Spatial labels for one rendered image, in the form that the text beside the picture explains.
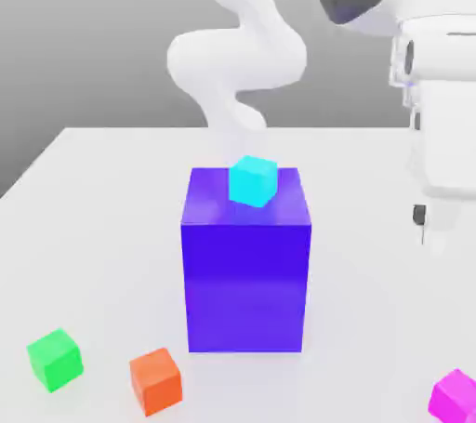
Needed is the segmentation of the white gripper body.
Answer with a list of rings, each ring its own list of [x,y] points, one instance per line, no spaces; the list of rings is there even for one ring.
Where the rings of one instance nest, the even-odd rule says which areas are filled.
[[[414,80],[416,179],[434,197],[476,199],[476,82]]]

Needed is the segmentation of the small magenta cube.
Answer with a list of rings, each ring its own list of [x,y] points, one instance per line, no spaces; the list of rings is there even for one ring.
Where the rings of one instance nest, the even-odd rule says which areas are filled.
[[[434,384],[428,411],[441,423],[476,423],[476,380],[454,369]]]

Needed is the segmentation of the small cyan cube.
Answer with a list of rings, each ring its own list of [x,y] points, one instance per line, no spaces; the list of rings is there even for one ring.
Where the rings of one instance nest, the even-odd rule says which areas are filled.
[[[276,162],[246,155],[229,169],[229,199],[235,203],[263,207],[277,189]]]

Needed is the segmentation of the small orange cube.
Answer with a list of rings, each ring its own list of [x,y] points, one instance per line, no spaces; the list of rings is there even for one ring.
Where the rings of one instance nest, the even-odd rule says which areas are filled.
[[[133,391],[144,416],[151,416],[183,399],[181,373],[167,348],[129,362]]]

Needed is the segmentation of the small green cube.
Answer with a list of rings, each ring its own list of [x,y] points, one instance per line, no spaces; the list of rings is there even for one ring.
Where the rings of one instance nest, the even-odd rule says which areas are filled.
[[[76,342],[58,328],[26,347],[34,375],[48,392],[81,376],[84,365]]]

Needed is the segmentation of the large blue box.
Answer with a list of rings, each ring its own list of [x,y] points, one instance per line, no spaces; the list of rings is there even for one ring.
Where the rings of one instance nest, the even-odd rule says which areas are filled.
[[[263,207],[228,198],[225,168],[194,168],[180,223],[191,352],[299,352],[311,217],[298,171]]]

